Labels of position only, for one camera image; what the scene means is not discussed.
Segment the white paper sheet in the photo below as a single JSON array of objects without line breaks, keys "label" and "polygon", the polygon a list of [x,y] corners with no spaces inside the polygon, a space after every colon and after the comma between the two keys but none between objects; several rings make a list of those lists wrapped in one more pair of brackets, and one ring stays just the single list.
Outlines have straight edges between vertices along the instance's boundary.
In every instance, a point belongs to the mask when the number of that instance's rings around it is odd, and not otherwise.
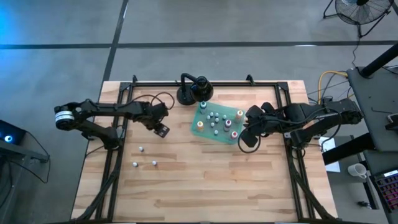
[{"label": "white paper sheet", "polygon": [[[328,140],[327,137],[320,137],[318,140],[319,145],[321,145],[321,152],[327,152],[336,147],[335,140]],[[340,164],[339,162],[334,162],[325,166],[327,172],[337,172],[340,173]]]}]

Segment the grey side table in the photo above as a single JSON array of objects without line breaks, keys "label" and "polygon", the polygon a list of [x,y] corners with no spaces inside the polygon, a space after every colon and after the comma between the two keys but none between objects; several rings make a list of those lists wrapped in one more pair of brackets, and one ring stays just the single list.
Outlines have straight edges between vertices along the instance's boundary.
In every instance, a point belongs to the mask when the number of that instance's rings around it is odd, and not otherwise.
[{"label": "grey side table", "polygon": [[361,111],[368,131],[378,151],[398,152],[398,131],[389,131],[385,113],[371,110],[398,113],[398,75],[384,69],[376,71],[371,78],[363,78],[357,69],[347,71],[349,84]]}]

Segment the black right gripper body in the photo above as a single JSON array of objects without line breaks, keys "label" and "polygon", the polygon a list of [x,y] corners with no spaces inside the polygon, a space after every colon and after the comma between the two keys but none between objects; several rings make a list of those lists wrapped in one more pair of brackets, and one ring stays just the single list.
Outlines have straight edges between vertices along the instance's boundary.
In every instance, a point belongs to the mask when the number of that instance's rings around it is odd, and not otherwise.
[{"label": "black right gripper body", "polygon": [[281,120],[285,119],[285,107],[274,108],[269,102],[265,102],[260,107],[263,114],[256,119],[247,119],[245,127],[256,136],[272,133],[281,133]]}]

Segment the black low stand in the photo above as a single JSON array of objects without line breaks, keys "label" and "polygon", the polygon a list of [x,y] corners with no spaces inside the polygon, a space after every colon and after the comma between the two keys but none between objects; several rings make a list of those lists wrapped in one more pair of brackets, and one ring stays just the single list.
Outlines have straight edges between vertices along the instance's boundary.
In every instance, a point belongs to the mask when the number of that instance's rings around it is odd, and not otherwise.
[{"label": "black low stand", "polygon": [[40,162],[48,162],[49,157],[44,154],[31,151],[22,146],[9,144],[4,141],[0,141],[0,153],[4,153],[8,156],[16,156],[16,157],[28,157],[29,159],[37,159]]}]

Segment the black diagonal pole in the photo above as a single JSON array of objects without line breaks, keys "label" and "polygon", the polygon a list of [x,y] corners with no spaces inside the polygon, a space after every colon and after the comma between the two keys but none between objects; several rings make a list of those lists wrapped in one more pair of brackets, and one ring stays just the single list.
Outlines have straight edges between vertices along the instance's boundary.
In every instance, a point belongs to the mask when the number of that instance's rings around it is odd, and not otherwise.
[{"label": "black diagonal pole", "polygon": [[378,56],[378,58],[373,60],[369,65],[362,68],[359,74],[363,78],[370,78],[373,75],[373,73],[378,71],[380,68],[385,66],[387,63],[389,63],[391,60],[395,59],[396,57],[398,57],[398,43],[396,43],[391,48],[386,50],[383,54]]}]

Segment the black floor fan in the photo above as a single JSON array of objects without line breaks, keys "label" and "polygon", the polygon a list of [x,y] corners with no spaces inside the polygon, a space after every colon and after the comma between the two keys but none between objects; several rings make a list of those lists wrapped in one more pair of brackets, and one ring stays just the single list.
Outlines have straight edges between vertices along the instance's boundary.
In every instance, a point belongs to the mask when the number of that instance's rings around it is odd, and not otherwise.
[{"label": "black floor fan", "polygon": [[358,38],[367,36],[387,15],[394,0],[330,0],[323,18],[339,17],[357,27]]}]

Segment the black box with blue light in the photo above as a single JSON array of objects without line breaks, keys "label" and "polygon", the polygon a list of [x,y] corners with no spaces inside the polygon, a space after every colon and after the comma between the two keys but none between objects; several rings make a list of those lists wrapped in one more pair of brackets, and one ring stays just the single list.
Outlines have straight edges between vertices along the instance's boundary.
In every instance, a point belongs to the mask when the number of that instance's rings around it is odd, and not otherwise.
[{"label": "black box with blue light", "polygon": [[0,140],[9,144],[20,145],[26,130],[0,120]]}]

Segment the black keyboard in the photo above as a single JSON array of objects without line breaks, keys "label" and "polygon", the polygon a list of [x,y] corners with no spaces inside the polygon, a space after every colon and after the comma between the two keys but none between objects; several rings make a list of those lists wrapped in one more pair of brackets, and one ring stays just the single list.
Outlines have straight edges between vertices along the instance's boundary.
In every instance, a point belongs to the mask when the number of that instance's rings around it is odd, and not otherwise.
[{"label": "black keyboard", "polygon": [[377,194],[389,213],[398,212],[398,169],[373,177]]}]

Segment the black gooseneck desk lamp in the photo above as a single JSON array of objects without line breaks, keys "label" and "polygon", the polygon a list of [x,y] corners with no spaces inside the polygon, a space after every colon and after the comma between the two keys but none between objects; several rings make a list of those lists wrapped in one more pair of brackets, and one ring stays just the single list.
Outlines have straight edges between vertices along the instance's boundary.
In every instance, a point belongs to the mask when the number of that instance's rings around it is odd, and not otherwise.
[{"label": "black gooseneck desk lamp", "polygon": [[180,78],[181,83],[177,90],[177,100],[180,104],[190,106],[212,98],[213,84],[206,77],[194,77],[189,73],[182,73]]}]

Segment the black support beam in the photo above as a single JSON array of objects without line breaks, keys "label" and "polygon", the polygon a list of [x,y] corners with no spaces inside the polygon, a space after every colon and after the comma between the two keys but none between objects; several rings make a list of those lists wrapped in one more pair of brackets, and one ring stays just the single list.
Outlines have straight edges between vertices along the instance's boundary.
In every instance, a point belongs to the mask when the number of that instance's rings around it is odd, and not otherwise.
[{"label": "black support beam", "polygon": [[371,135],[366,133],[357,138],[351,139],[342,145],[336,146],[327,152],[324,152],[322,156],[324,164],[329,165],[346,157],[368,150],[375,151],[376,146]]}]

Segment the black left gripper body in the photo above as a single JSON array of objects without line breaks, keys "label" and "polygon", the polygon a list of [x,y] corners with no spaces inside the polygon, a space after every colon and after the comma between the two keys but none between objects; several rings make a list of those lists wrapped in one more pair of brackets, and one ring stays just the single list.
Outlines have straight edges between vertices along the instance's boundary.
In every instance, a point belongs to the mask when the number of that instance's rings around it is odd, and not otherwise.
[{"label": "black left gripper body", "polygon": [[154,129],[169,115],[169,109],[166,107],[165,103],[152,105],[149,102],[144,102],[141,103],[141,106],[142,113],[137,116],[136,121],[143,124],[147,129]]}]

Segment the white mug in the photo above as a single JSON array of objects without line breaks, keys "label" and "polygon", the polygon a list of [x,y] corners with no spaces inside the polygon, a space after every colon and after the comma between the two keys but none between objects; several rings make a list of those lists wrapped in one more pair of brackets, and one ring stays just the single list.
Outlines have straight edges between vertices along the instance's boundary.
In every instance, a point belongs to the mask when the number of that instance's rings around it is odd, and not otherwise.
[{"label": "white mug", "polygon": [[347,171],[348,171],[349,175],[351,175],[353,177],[359,177],[362,179],[366,179],[366,177],[367,177],[367,169],[364,165],[362,165],[360,163],[350,165],[347,168]]}]

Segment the green translucent plastic bin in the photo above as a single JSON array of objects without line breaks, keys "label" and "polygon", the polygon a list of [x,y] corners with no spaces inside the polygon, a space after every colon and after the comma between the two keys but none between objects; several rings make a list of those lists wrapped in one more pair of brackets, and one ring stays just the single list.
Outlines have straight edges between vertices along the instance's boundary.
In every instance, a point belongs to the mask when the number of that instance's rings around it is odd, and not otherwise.
[{"label": "green translucent plastic bin", "polygon": [[[231,133],[236,131],[238,136],[240,135],[241,131],[243,130],[243,123],[244,123],[244,116],[246,112],[243,110],[244,115],[240,122],[235,121],[237,111],[242,110],[238,108],[232,108],[228,106],[219,105],[216,103],[211,103],[209,101],[206,102],[206,113],[200,113],[200,103],[197,106],[195,111],[191,131],[194,135],[200,136],[203,138],[211,139],[214,141],[223,142],[225,144],[236,144],[238,142],[238,137],[236,139],[231,139]],[[213,112],[214,116],[211,117],[210,120],[206,120],[206,116],[210,115]],[[229,132],[224,131],[224,123],[225,120],[222,119],[223,115],[227,116],[227,119],[232,121],[231,128]],[[204,124],[204,130],[198,131],[197,130],[197,122],[202,121]],[[210,126],[211,123],[215,123],[215,127],[212,128]],[[218,135],[214,135],[214,130],[218,130]]]}]

